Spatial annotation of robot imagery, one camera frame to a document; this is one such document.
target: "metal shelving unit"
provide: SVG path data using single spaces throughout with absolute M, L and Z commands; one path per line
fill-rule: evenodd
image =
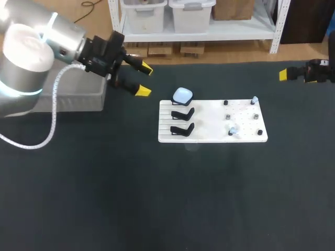
M 270 53 L 277 53 L 291 0 L 279 0 L 276 26 L 271 18 L 274 0 L 256 0 L 251 20 L 210 20 L 206 33 L 175 33 L 172 10 L 165 9 L 164 31 L 162 33 L 133 34 L 126 14 L 119 21 L 118 0 L 108 0 L 113 29 L 125 35 L 125 42 L 174 42 L 174 41 L 224 41 L 271 39 Z

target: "black wire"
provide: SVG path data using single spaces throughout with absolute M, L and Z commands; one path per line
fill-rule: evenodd
M 87 17 L 89 14 L 91 14 L 94 11 L 94 7 L 95 5 L 97 5 L 98 3 L 101 3 L 103 0 L 99 0 L 95 3 L 92 3 L 90 1 L 85 1 L 82 2 L 82 7 L 92 7 L 91 11 L 89 13 L 87 13 L 85 16 L 82 16 L 81 18 L 79 18 L 78 20 L 76 20 L 74 23 L 79 22 L 80 20 L 84 19 L 85 17 Z

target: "dark table surface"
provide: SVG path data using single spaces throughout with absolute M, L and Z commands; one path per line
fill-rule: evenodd
M 62 113 L 37 151 L 0 142 L 0 250 L 334 250 L 335 86 L 280 83 L 301 63 L 156 66 L 109 89 L 103 112 Z M 180 86 L 196 99 L 258 96 L 267 143 L 158 142 L 159 101 Z M 50 114 L 0 120 L 35 144 Z

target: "white board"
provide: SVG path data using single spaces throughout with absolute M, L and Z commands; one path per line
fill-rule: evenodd
M 267 132 L 260 103 L 250 104 L 251 99 L 228 100 L 192 100 L 189 106 L 172 105 L 170 100 L 162 100 L 159 109 L 158 140 L 161 143 L 250 143 L 266 142 Z M 190 121 L 174 120 L 171 111 L 188 113 L 195 109 Z M 172 135 L 171 126 L 187 129 L 191 123 L 195 128 L 189 137 Z M 235 127 L 237 134 L 229 136 L 229 130 Z

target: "white storage bin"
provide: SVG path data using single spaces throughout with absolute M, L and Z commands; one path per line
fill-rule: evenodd
M 168 0 L 121 0 L 133 33 L 163 32 L 164 7 Z
M 211 8 L 216 0 L 169 0 L 176 33 L 203 33 L 208 30 Z

